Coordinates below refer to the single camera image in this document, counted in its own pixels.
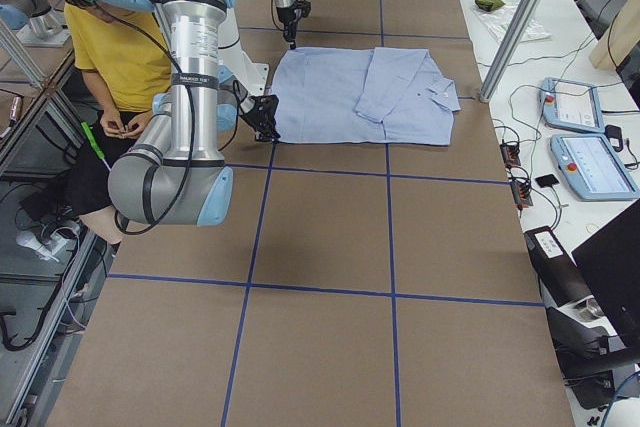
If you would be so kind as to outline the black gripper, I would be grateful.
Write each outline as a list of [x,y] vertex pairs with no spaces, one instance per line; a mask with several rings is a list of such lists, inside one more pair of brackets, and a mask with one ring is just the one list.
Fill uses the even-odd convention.
[[278,7],[277,16],[282,24],[284,39],[288,43],[289,49],[295,50],[297,47],[297,24],[299,22],[298,10],[294,6]]
[[255,131],[257,142],[278,142],[275,113],[279,99],[276,95],[250,95],[240,107],[240,117]]

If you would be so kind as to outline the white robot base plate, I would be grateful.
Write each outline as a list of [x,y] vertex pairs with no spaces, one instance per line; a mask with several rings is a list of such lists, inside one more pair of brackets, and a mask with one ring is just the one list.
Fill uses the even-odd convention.
[[235,77],[253,96],[263,95],[267,83],[269,65],[256,63],[240,44],[218,49],[219,84]]

